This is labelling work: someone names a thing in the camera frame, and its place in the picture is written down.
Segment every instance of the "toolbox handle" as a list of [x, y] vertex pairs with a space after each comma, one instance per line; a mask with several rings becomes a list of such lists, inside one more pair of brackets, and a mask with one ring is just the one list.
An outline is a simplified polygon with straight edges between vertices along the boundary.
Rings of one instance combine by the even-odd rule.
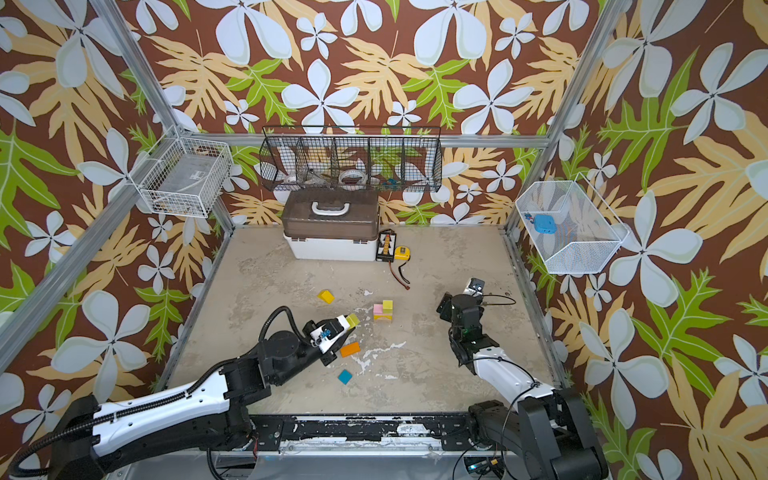
[[312, 213], [315, 215], [323, 215], [326, 217], [341, 217], [349, 212], [349, 202], [344, 203], [344, 208], [341, 210], [321, 210], [317, 207], [317, 202], [312, 202]]

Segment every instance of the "yellow connector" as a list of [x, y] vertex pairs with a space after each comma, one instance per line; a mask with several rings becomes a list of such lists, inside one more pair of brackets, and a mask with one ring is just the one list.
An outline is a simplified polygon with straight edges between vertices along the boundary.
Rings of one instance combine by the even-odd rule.
[[408, 247], [395, 248], [395, 260], [408, 260], [411, 258], [411, 250]]

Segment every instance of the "white mesh basket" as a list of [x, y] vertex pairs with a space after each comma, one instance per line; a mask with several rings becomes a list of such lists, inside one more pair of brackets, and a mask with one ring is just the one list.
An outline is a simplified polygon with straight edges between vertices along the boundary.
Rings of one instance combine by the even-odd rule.
[[171, 139], [155, 165], [137, 184], [144, 201], [156, 214], [207, 218], [230, 176], [232, 152], [223, 142], [190, 137]]
[[[593, 200], [575, 181], [539, 181], [515, 201], [534, 247], [553, 275], [601, 272], [629, 234], [603, 197], [591, 185], [590, 188], [594, 191]], [[601, 202], [614, 214], [614, 227], [598, 209]], [[549, 215], [557, 230], [539, 233], [525, 214], [533, 218]]]

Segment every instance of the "table surface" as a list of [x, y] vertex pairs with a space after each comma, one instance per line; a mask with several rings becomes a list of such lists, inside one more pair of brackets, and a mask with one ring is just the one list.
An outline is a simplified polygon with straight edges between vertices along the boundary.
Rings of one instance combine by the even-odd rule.
[[[272, 396], [251, 405], [251, 413], [451, 412], [503, 401], [485, 380], [457, 367], [449, 324], [435, 312], [443, 293], [461, 293], [471, 276], [485, 280], [486, 293], [518, 301], [487, 307], [484, 332], [514, 361], [551, 383], [497, 227], [396, 227], [396, 233], [397, 244], [411, 249], [412, 259], [403, 267], [411, 281], [408, 291], [385, 263], [297, 260], [282, 228], [236, 230], [170, 386], [192, 382], [215, 362], [245, 353], [269, 314], [287, 305], [299, 328], [310, 319], [355, 313], [361, 323], [347, 343], [359, 342], [361, 351], [327, 367], [316, 362], [272, 387]], [[317, 298], [325, 289], [335, 296], [331, 304]], [[394, 301], [392, 322], [373, 320], [373, 304], [383, 300]], [[270, 332], [280, 329], [290, 329], [284, 315]], [[338, 380], [343, 370], [353, 375], [347, 385]]]

